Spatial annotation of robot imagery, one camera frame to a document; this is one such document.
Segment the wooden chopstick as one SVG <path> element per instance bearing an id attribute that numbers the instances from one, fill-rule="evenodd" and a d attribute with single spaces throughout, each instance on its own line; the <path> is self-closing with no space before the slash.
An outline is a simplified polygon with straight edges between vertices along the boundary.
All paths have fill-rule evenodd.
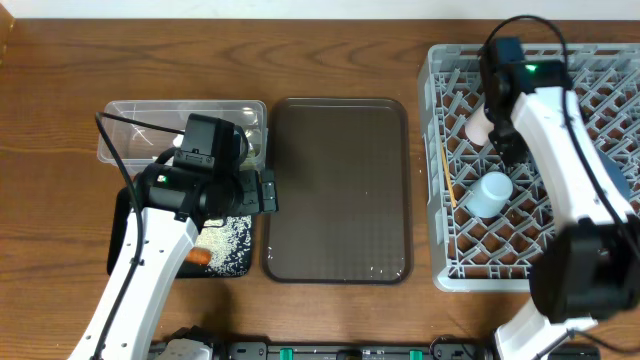
<path id="1" fill-rule="evenodd" d="M 453 182 L 451 179 L 450 168 L 449 168 L 449 163 L 446 157 L 446 148 L 444 146 L 444 143 L 441 143 L 440 147 L 441 147 L 441 160 L 442 160 L 443 170 L 444 170 L 444 178 L 445 178 L 447 190 L 450 196 L 451 207 L 455 209 L 457 207 L 457 199 L 454 192 Z"/>

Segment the white rice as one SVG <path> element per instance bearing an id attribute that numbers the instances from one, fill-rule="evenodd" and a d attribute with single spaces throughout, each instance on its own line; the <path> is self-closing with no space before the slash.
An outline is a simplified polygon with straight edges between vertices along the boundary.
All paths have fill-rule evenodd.
<path id="1" fill-rule="evenodd" d="M 208 277 L 241 277 L 251 267 L 253 218 L 228 217 L 209 220 L 197 237 L 195 247 L 211 253 L 204 267 Z"/>

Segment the pink cup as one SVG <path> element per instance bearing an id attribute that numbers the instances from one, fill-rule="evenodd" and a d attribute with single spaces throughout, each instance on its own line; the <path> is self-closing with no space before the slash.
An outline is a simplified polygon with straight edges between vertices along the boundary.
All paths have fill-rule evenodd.
<path id="1" fill-rule="evenodd" d="M 489 134 L 494 130 L 494 123 L 489 108 L 483 104 L 475 110 L 465 123 L 467 139 L 478 146 L 486 146 L 490 143 Z"/>

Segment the orange carrot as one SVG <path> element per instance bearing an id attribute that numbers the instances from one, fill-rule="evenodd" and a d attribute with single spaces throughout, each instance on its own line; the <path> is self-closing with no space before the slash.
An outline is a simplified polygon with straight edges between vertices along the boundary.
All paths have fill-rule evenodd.
<path id="1" fill-rule="evenodd" d="M 193 248 L 187 254 L 185 261 L 196 265 L 208 265 L 212 259 L 212 252 L 208 249 Z"/>

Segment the light blue cup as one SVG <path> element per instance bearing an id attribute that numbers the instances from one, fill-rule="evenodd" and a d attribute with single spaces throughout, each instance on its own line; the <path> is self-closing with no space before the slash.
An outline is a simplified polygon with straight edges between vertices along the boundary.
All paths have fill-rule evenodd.
<path id="1" fill-rule="evenodd" d="M 511 179 L 501 172 L 489 172 L 469 188 L 466 209 L 474 216 L 492 218 L 506 205 L 513 192 Z"/>

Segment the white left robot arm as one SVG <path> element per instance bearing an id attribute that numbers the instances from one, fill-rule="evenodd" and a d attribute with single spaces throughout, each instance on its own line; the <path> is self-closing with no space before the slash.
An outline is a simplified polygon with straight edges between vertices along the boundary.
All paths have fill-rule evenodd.
<path id="1" fill-rule="evenodd" d="M 254 216 L 277 209 L 272 171 L 216 176 L 150 164 L 118 195 L 110 279 L 74 359 L 143 359 L 172 283 L 240 277 Z"/>

